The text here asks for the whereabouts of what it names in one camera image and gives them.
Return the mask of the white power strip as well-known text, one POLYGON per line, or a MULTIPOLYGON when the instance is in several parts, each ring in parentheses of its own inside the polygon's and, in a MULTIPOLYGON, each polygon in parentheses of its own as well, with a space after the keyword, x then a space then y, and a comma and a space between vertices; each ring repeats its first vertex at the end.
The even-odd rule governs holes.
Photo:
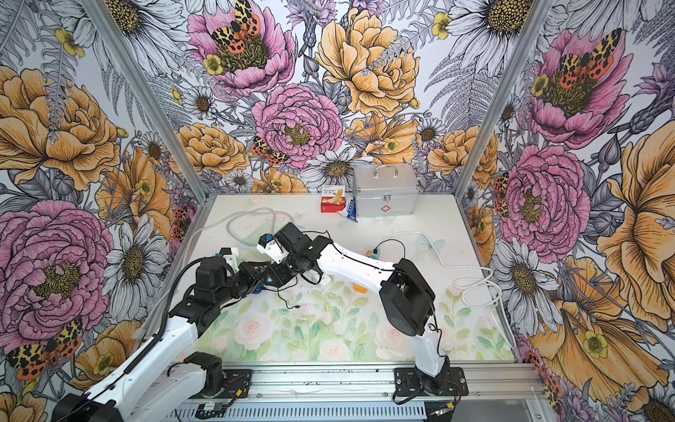
POLYGON ((262 235, 258 239, 257 250, 276 264, 280 264, 288 256, 288 252, 272 234, 262 235))

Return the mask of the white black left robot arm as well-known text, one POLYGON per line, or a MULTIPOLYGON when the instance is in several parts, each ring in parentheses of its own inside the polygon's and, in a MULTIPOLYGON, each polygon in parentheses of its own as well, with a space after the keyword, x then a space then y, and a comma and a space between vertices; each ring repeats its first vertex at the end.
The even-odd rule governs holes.
POLYGON ((195 395, 214 397, 226 390, 221 358, 186 351, 226 307, 259 287, 281 288, 297 272, 286 264, 197 258, 187 265, 195 282, 176 305, 165 304, 158 331, 123 364, 86 392, 69 394, 54 408, 54 421, 160 420, 162 411, 195 395))

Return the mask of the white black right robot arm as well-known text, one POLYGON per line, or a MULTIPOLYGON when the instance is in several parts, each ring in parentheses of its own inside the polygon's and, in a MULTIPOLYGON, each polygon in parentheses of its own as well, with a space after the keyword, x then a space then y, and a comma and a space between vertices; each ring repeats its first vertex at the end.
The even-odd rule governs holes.
POLYGON ((258 250, 272 260, 269 278, 276 286, 314 272, 320 281, 331 277, 376 292, 388 322, 411 339, 423 389, 436 394, 449 382, 450 363, 441 353, 442 332, 435 320, 435 294, 410 260, 390 263, 358 255, 328 236, 312 238, 293 223, 260 237, 258 250))

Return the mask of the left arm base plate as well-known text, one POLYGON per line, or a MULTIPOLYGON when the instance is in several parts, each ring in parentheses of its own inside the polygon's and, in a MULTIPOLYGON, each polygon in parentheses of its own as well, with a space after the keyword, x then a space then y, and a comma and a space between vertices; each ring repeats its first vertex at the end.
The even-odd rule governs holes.
POLYGON ((252 371, 250 369, 222 369, 221 376, 216 377, 214 386, 191 396, 191 399, 232 399, 246 398, 251 388, 252 371))

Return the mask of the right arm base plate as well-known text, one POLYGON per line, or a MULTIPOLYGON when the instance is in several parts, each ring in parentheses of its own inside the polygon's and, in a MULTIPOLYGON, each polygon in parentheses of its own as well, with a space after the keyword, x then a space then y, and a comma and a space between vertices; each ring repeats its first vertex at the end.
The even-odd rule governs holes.
POLYGON ((436 376, 428 376, 414 367, 394 369, 395 395, 397 398, 411 397, 466 397, 469 395, 467 376, 460 367, 443 369, 436 376))

